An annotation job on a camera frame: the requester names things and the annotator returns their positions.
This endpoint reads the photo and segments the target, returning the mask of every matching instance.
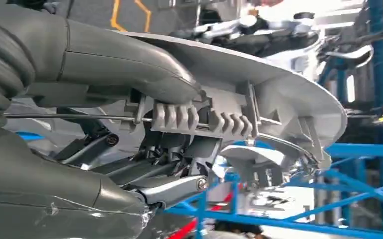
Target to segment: bolt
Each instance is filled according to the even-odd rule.
[[[197,181],[197,189],[199,191],[204,191],[209,187],[209,182],[206,178],[201,178],[199,181]]]
[[[108,137],[106,137],[105,141],[109,147],[113,147],[118,143],[118,136],[116,136],[115,134],[110,134],[108,135]]]

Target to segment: gray plastic component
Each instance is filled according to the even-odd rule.
[[[344,133],[347,118],[339,101],[298,73],[258,57],[199,42],[147,33],[119,34],[135,37],[171,53],[195,76],[219,113],[247,114],[241,110],[248,104],[246,100],[242,101],[242,97],[245,98],[242,87],[253,85],[259,116],[277,122],[263,123],[262,118],[259,119],[259,133],[287,140],[296,136],[290,135],[288,125],[305,116],[313,117],[322,147],[329,146]]]
[[[104,211],[47,195],[0,193],[0,239],[133,239],[151,217],[151,212]]]
[[[0,4],[0,38],[15,41],[34,66],[28,78],[21,75],[28,80],[25,86],[33,80],[103,88],[124,86],[173,104],[188,102],[200,93],[192,75],[166,51],[62,17]],[[84,104],[88,98],[93,101],[86,94]]]
[[[155,103],[152,130],[207,137],[243,140],[252,131],[245,115],[210,110],[209,125],[198,126],[199,115],[194,105]]]
[[[208,183],[206,176],[179,177],[153,177],[135,181],[130,184],[137,192],[146,198],[150,205],[162,203],[162,207],[168,209],[192,196],[195,196],[205,188],[199,188],[199,182]]]
[[[109,178],[63,166],[31,154],[17,135],[0,129],[0,192],[57,196],[101,210],[134,210],[144,205]]]

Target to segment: blue steel beam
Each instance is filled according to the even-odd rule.
[[[370,32],[383,31],[383,1],[368,0],[370,14]],[[375,106],[383,106],[383,40],[372,43],[374,49],[372,57]],[[378,143],[383,144],[383,130],[379,132]],[[383,158],[379,162],[380,184],[383,185]]]
[[[170,211],[171,213],[179,214],[179,215],[187,215],[187,216],[203,216],[205,218],[213,218],[228,222],[236,222],[236,223],[244,223],[244,224],[253,224],[253,225],[266,225],[273,227],[282,227],[282,228],[290,228],[296,230],[304,230],[318,233],[327,233],[327,234],[335,234],[347,237],[355,237],[355,238],[364,238],[364,239],[383,239],[383,233],[371,231],[371,230],[354,230],[354,229],[345,229],[345,228],[337,228],[331,226],[324,225],[315,225],[308,223],[296,223],[285,221],[281,219],[271,219],[271,218],[263,218],[263,217],[254,217],[247,215],[231,215],[229,213],[220,213],[220,212],[208,212],[200,214],[198,212],[189,211],[187,209],[176,209]]]
[[[345,205],[348,205],[348,204],[351,204],[354,202],[358,202],[358,201],[361,201],[361,200],[364,200],[367,198],[371,198],[371,197],[372,197],[371,193],[361,193],[361,194],[358,194],[358,195],[355,195],[355,196],[352,196],[349,198],[342,199],[342,200],[334,202],[334,203],[330,203],[330,204],[322,206],[322,207],[315,208],[313,210],[310,210],[310,211],[307,211],[304,213],[297,214],[295,216],[285,218],[284,220],[295,221],[299,218],[304,218],[304,217],[310,216],[312,214],[318,214],[318,213],[321,213],[324,211],[331,210],[333,208],[342,207],[342,206],[345,206]]]
[[[329,178],[338,178],[341,182],[348,184],[350,187],[361,189],[365,192],[371,193],[373,197],[383,202],[383,191],[373,188],[365,183],[362,183],[356,179],[350,178],[347,175],[336,172],[334,170],[328,170],[325,172],[325,176]]]

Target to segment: black plastic part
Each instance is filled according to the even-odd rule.
[[[76,115],[86,115],[86,113],[65,107],[56,108],[57,114],[76,114]],[[87,135],[91,138],[98,138],[109,134],[109,130],[103,125],[103,123],[98,119],[64,119],[65,121],[78,124],[81,127],[84,135]]]
[[[311,12],[299,12],[294,14],[294,19],[314,19],[314,13]]]
[[[110,174],[109,178],[114,181],[118,186],[124,186],[135,182],[137,180],[167,175],[173,171],[176,162],[168,163],[164,166],[152,165],[151,163],[140,163],[128,170],[118,171],[117,173]]]
[[[88,166],[94,166],[97,164],[97,159],[102,155],[106,150],[114,146],[112,144],[111,138],[116,138],[118,142],[118,137],[114,134],[109,134],[101,138],[95,139],[93,142],[88,144],[86,147],[82,148],[80,151],[76,152],[69,158],[62,161],[63,164],[69,164],[73,166],[80,167],[83,164]]]

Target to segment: blue metal frame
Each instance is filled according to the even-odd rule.
[[[309,215],[318,214],[324,211],[331,210],[336,207],[347,206],[351,203],[358,202],[367,198],[377,198],[383,202],[383,186],[380,188],[372,188],[371,186],[365,183],[366,172],[364,167],[365,160],[370,160],[375,156],[383,156],[383,145],[363,145],[363,144],[334,144],[328,151],[331,153],[331,156],[342,158],[342,160],[333,163],[331,167],[342,167],[348,163],[355,163],[356,167],[356,178],[349,177],[335,170],[327,170],[322,173],[323,176],[328,178],[338,178],[341,182],[340,185],[328,185],[328,184],[319,184],[319,183],[302,183],[292,181],[285,184],[285,186],[298,186],[298,187],[309,187],[314,189],[328,190],[328,191],[344,191],[344,192],[358,192],[359,194],[351,197],[346,197],[338,202],[334,202],[322,207],[315,208],[313,210],[288,217],[283,220],[271,219],[265,217],[254,217],[247,215],[238,215],[236,214],[236,205],[231,206],[233,209],[229,213],[219,213],[211,212],[206,210],[206,192],[199,195],[198,197],[193,198],[193,200],[199,199],[199,207],[195,209],[187,203],[187,206],[173,207],[168,209],[168,213],[180,214],[180,215],[189,215],[196,216],[198,218],[199,226],[196,232],[196,239],[201,239],[201,230],[204,218],[213,218],[218,220],[230,221],[230,222],[239,222],[246,224],[255,224],[255,225],[267,225],[267,226],[276,226],[284,227],[298,230],[313,231],[319,233],[327,234],[336,234],[341,236],[348,237],[358,237],[366,239],[383,239],[383,231],[372,231],[364,229],[351,229],[351,228],[338,228],[333,226],[326,225],[317,225],[312,223],[297,223],[294,222],[299,218],[303,218]],[[366,157],[357,157],[357,155],[366,155]],[[237,176],[234,174],[229,174],[226,177],[226,181],[233,182],[233,198],[236,198],[238,193],[238,182]]]
[[[370,14],[370,32],[383,31],[383,1],[368,0]],[[372,57],[375,106],[383,106],[383,40],[372,43],[374,54]],[[378,143],[383,144],[383,130],[378,134]],[[379,165],[380,184],[383,186],[383,159]]]

